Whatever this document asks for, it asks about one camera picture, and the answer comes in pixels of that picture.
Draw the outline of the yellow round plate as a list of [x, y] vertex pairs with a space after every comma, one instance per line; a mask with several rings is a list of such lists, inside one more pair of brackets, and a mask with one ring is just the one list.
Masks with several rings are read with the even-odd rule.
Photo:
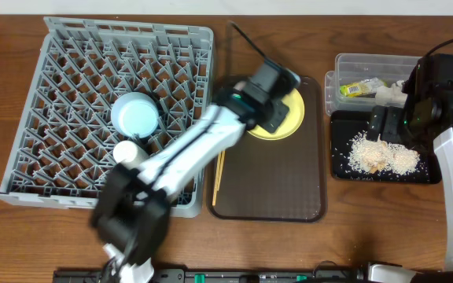
[[289, 107], [289, 113], [274, 133], [269, 133], [262, 127], [256, 126], [249, 131], [249, 134], [258, 139], [268, 141], [280, 140], [294, 134], [304, 120], [304, 100], [300, 92], [294, 89], [282, 99], [282, 102]]

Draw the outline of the white tissue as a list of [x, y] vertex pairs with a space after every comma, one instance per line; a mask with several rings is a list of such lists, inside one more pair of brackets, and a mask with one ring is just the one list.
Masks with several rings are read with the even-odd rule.
[[407, 100], [407, 94], [403, 92], [403, 85], [404, 81], [399, 80], [390, 87], [378, 87], [375, 94], [376, 105], [403, 108]]

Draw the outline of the rice food waste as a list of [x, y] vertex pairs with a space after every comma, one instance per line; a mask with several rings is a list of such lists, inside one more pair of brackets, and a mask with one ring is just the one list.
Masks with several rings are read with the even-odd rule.
[[420, 154], [404, 145], [386, 141], [368, 141], [366, 131], [360, 131], [345, 143], [351, 148], [347, 152], [335, 153], [343, 161], [339, 165], [347, 173], [408, 175], [416, 172], [421, 161]]

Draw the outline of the green snack wrapper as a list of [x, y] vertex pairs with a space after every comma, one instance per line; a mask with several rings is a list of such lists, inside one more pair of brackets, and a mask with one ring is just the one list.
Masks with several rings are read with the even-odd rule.
[[387, 83], [379, 78], [371, 78], [342, 85], [339, 91], [345, 97], [371, 97], [381, 86], [387, 86]]

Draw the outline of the wooden chopstick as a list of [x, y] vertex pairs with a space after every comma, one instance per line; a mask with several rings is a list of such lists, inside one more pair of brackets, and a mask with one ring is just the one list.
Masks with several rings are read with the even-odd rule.
[[215, 170], [215, 181], [214, 181], [213, 194], [212, 194], [212, 205], [213, 206], [215, 206], [216, 199], [217, 199], [217, 193], [219, 191], [219, 187], [220, 187], [220, 183], [221, 183], [224, 156], [225, 156], [225, 152], [222, 151], [218, 155], [218, 159], [217, 159], [216, 170]]
[[215, 184], [217, 186], [220, 186], [220, 183], [221, 183], [225, 156], [226, 156], [226, 152], [225, 151], [222, 151], [219, 154], [219, 159], [218, 159], [218, 164], [217, 164], [217, 169], [216, 169], [216, 181], [215, 181]]

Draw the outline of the light blue bowl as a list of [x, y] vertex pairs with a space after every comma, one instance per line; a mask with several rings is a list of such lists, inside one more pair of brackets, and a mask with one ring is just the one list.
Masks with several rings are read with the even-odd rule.
[[129, 138], [150, 136], [157, 129], [159, 118], [153, 99], [139, 92], [118, 97], [111, 110], [112, 125], [120, 134]]

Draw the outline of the cream white cup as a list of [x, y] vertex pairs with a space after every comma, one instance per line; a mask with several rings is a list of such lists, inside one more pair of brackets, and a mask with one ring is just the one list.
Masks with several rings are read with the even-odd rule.
[[133, 141], [121, 141], [117, 143], [112, 151], [114, 160], [119, 164], [126, 164], [130, 167], [137, 167], [149, 159], [144, 149]]

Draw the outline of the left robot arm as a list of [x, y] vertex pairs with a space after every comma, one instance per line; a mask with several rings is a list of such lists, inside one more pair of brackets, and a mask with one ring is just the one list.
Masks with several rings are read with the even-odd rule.
[[109, 254], [98, 281], [150, 281], [151, 258], [167, 236], [174, 199], [246, 131], [278, 129], [289, 114], [282, 100], [300, 77], [265, 60], [240, 85], [219, 88], [200, 120], [161, 152], [136, 165], [119, 162], [109, 172], [90, 217]]

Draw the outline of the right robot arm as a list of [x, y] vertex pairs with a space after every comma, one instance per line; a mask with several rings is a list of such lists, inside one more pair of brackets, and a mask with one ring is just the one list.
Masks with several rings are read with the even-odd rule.
[[402, 108], [376, 106], [367, 139], [381, 139], [433, 153], [444, 184], [447, 251], [444, 269], [417, 272], [388, 263], [371, 263], [368, 282], [453, 282], [453, 55], [426, 54], [403, 85]]

